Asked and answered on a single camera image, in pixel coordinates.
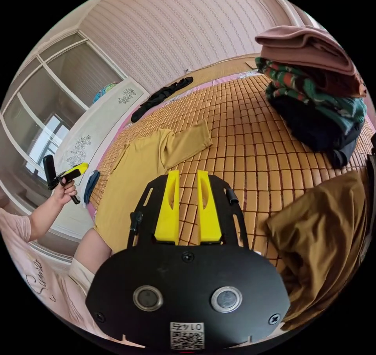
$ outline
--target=handheld device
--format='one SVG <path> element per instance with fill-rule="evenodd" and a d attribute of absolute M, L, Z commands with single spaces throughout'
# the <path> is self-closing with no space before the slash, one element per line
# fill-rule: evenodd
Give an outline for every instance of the handheld device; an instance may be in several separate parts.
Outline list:
<path fill-rule="evenodd" d="M 178 245 L 179 171 L 171 171 L 147 185 L 127 248 L 95 274 L 86 306 L 110 337 L 168 352 L 219 350 L 269 336 L 286 315 L 283 280 L 249 249 L 235 192 L 206 171 L 197 181 L 198 246 Z"/>
<path fill-rule="evenodd" d="M 47 185 L 50 191 L 54 190 L 57 185 L 60 183 L 64 185 L 63 178 L 65 178 L 65 185 L 70 183 L 73 179 L 78 178 L 82 175 L 89 165 L 87 163 L 81 163 L 76 166 L 73 166 L 71 169 L 62 172 L 59 175 L 56 175 L 54 157 L 49 154 L 43 157 L 43 167 L 46 174 Z M 80 203 L 76 196 L 72 196 L 72 201 L 77 205 Z"/>

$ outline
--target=striped wall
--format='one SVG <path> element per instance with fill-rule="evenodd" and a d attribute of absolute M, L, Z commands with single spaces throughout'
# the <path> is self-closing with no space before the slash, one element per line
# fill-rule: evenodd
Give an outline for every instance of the striped wall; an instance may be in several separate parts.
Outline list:
<path fill-rule="evenodd" d="M 217 61 L 259 52 L 290 20 L 275 0 L 102 0 L 80 29 L 150 93 Z"/>

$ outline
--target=folded pink blanket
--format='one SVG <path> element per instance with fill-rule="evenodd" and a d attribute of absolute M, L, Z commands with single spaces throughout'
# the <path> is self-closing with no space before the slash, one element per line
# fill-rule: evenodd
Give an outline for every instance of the folded pink blanket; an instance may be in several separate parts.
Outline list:
<path fill-rule="evenodd" d="M 303 65 L 352 76 L 355 66 L 325 30 L 312 26 L 276 26 L 255 37 L 261 57 L 287 65 Z"/>

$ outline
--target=brown cloth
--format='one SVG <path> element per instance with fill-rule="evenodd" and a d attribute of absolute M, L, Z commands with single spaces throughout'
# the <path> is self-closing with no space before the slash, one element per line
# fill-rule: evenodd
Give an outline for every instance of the brown cloth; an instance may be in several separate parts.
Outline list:
<path fill-rule="evenodd" d="M 255 37 L 262 58 L 298 65 L 325 93 L 365 97 L 366 87 L 344 49 L 325 30 L 312 26 L 276 26 Z"/>
<path fill-rule="evenodd" d="M 359 265 L 367 226 L 360 175 L 351 171 L 310 189 L 266 221 L 286 268 L 281 275 L 291 306 L 282 330 L 324 311 Z"/>
<path fill-rule="evenodd" d="M 314 81 L 318 89 L 333 97 L 361 98 L 367 95 L 367 88 L 358 72 L 348 76 L 312 67 L 298 68 Z"/>

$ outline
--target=qr code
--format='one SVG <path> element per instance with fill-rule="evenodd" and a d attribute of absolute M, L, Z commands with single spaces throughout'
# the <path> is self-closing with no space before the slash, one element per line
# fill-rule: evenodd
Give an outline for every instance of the qr code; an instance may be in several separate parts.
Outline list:
<path fill-rule="evenodd" d="M 203 350 L 204 332 L 171 332 L 171 349 Z"/>

